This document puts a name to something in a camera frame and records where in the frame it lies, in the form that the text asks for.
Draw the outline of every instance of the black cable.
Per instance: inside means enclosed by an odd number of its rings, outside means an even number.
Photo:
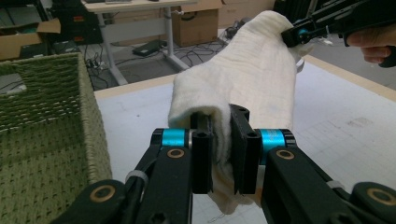
[[[145,182],[142,178],[133,176],[134,184],[132,185],[133,192],[127,194],[128,206],[123,210],[121,224],[134,223],[139,211],[140,199],[145,188]]]

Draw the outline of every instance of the woven basket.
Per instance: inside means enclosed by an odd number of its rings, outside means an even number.
[[[49,223],[111,178],[102,117],[80,54],[0,63],[25,91],[0,95],[0,222]]]

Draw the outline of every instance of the person's fingers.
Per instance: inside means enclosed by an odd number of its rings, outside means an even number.
[[[346,42],[355,47],[396,46],[396,24],[361,30],[351,34]]]
[[[388,47],[361,48],[361,52],[364,56],[377,58],[386,58],[391,54]]]
[[[382,63],[385,61],[385,58],[364,56],[364,61],[367,63]]]

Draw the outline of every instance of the white towel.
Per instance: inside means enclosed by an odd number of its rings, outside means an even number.
[[[190,115],[198,111],[212,117],[217,148],[212,162],[214,192],[209,196],[224,214],[233,213],[240,203],[260,206],[264,172],[260,167],[256,195],[233,194],[229,104],[250,111],[252,128],[292,128],[296,63],[308,49],[286,47],[280,34],[290,27],[282,15],[264,11],[246,23],[222,52],[175,78],[169,127],[190,128]]]

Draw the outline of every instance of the white table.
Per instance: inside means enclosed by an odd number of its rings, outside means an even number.
[[[111,53],[110,43],[122,40],[136,39],[140,37],[167,34],[167,48],[165,56],[170,63],[175,65],[179,70],[189,68],[174,54],[173,35],[172,35],[172,17],[170,7],[197,3],[198,0],[161,0],[151,2],[149,0],[132,0],[125,4],[105,4],[90,3],[82,1],[82,4],[88,11],[97,15],[102,38],[105,44],[106,55],[109,62],[109,70],[119,85],[128,84],[119,68],[114,63],[114,57]],[[120,24],[105,24],[104,13],[138,11],[154,8],[165,9],[164,18],[158,18],[147,21],[125,22]]]
[[[174,76],[95,93],[103,114],[113,177],[124,181],[167,127]],[[374,181],[396,189],[396,91],[312,57],[297,75],[294,129],[298,146],[351,191]],[[194,195],[192,223],[217,219],[206,195]],[[255,205],[239,206],[213,223],[266,223]]]

